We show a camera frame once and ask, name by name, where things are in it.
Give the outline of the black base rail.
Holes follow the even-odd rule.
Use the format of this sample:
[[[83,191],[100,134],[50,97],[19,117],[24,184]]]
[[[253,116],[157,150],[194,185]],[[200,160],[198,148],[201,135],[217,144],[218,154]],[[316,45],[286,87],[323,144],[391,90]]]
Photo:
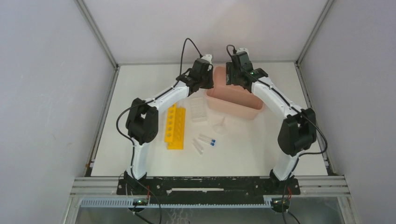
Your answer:
[[[300,195],[298,180],[276,181],[272,177],[121,177],[117,195],[142,196],[150,204],[165,205],[259,205],[266,197],[287,199]]]

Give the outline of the clear well plate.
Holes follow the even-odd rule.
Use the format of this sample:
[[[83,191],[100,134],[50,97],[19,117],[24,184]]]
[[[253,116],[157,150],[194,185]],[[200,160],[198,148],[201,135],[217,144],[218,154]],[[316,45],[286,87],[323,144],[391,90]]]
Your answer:
[[[203,98],[189,99],[191,120],[194,123],[207,121],[205,100]]]

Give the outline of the clear tube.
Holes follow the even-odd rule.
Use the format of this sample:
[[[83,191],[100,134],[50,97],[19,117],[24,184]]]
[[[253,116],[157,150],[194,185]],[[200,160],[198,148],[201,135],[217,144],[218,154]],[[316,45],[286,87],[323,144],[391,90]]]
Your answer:
[[[203,153],[204,153],[204,148],[203,148],[203,146],[202,146],[202,145],[197,141],[197,139],[195,139],[195,138],[193,138],[192,141],[193,141],[193,145],[194,145],[195,149],[197,150],[197,152],[198,152],[200,155],[203,155]]]
[[[195,147],[197,153],[202,156],[203,155],[203,149],[201,148],[201,146],[198,143],[193,143],[193,146]]]

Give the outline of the clear tube left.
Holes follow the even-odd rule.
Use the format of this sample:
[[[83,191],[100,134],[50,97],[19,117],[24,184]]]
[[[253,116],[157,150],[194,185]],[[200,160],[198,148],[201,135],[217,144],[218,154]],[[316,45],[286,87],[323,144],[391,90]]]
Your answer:
[[[197,153],[202,156],[203,155],[203,149],[201,148],[201,146],[198,143],[193,143],[193,146],[195,147]]]

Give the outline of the blue capped tube upper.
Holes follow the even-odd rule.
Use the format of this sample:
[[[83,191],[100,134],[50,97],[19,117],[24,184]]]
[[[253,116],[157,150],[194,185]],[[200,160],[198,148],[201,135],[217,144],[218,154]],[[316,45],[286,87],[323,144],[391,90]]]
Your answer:
[[[200,137],[201,139],[205,139],[205,141],[209,142],[211,145],[214,145],[215,142],[216,142],[215,139],[213,139],[213,138],[211,138],[211,137],[209,137],[209,136],[207,136],[207,135],[199,134],[199,137]]]

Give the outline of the pink plastic storage bin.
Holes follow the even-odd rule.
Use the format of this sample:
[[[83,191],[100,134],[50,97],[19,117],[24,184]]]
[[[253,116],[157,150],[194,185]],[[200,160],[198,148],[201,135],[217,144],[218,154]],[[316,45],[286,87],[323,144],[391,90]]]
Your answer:
[[[218,66],[213,72],[214,87],[205,91],[208,107],[242,119],[254,120],[265,104],[257,96],[236,85],[226,85],[226,68]]]

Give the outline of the blue capped tube lower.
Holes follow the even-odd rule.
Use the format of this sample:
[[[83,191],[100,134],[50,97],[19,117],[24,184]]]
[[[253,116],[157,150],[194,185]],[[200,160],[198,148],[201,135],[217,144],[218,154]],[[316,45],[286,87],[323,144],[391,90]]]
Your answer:
[[[209,140],[209,139],[206,139],[206,138],[202,138],[202,137],[198,137],[198,139],[199,139],[200,141],[206,143],[206,144],[211,145],[211,146],[214,146],[214,145],[215,145],[215,142],[212,141],[212,140]]]

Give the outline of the blue capped tube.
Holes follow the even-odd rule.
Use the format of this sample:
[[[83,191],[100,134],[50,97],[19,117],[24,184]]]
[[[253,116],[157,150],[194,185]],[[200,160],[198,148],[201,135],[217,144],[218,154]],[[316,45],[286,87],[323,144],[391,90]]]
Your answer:
[[[209,142],[211,145],[214,145],[215,142],[216,142],[215,139],[213,139],[213,138],[211,138],[211,137],[209,137],[209,136],[207,136],[207,135],[199,134],[199,137],[200,137],[201,139],[205,139],[205,141]]]
[[[214,145],[215,145],[215,142],[212,141],[212,140],[209,140],[209,139],[206,139],[206,138],[202,138],[202,137],[198,137],[198,139],[199,139],[200,141],[206,143],[206,144],[211,145],[211,146],[214,146]]]

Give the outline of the clear tube right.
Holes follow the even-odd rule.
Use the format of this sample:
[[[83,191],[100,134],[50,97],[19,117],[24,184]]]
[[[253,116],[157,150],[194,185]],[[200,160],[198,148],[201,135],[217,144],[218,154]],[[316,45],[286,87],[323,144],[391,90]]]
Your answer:
[[[194,145],[195,149],[197,150],[197,152],[198,152],[200,155],[203,155],[203,153],[204,153],[204,148],[203,148],[203,146],[202,146],[202,145],[197,141],[197,139],[195,139],[195,138],[193,138],[192,141],[193,141],[193,145]]]

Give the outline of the yellow test tube rack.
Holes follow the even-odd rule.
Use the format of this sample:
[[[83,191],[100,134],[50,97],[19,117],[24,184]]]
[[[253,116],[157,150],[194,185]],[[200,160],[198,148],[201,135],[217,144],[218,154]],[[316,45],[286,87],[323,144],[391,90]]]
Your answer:
[[[183,150],[184,130],[185,130],[184,107],[173,104],[167,112],[164,142],[167,143],[168,150]]]

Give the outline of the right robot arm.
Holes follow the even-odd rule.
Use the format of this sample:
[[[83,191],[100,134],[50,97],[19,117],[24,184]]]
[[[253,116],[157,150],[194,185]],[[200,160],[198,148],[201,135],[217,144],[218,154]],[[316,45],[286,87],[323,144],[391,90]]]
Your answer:
[[[258,97],[282,120],[277,137],[282,151],[277,164],[271,170],[274,177],[270,189],[282,194],[288,189],[287,179],[293,175],[298,158],[317,140],[316,114],[289,100],[261,68],[254,69],[245,50],[233,50],[231,61],[226,63],[226,84],[240,86]]]

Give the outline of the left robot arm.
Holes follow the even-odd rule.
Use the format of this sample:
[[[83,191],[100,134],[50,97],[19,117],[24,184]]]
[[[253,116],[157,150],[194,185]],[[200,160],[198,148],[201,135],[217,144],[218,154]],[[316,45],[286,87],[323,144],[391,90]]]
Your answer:
[[[126,169],[132,177],[128,189],[139,195],[145,191],[146,182],[142,179],[146,173],[146,160],[150,142],[158,134],[159,115],[173,104],[185,99],[200,89],[213,88],[212,55],[206,54],[196,59],[193,66],[176,78],[176,82],[156,96],[142,100],[136,98],[127,113],[125,137],[132,142],[132,158]]]

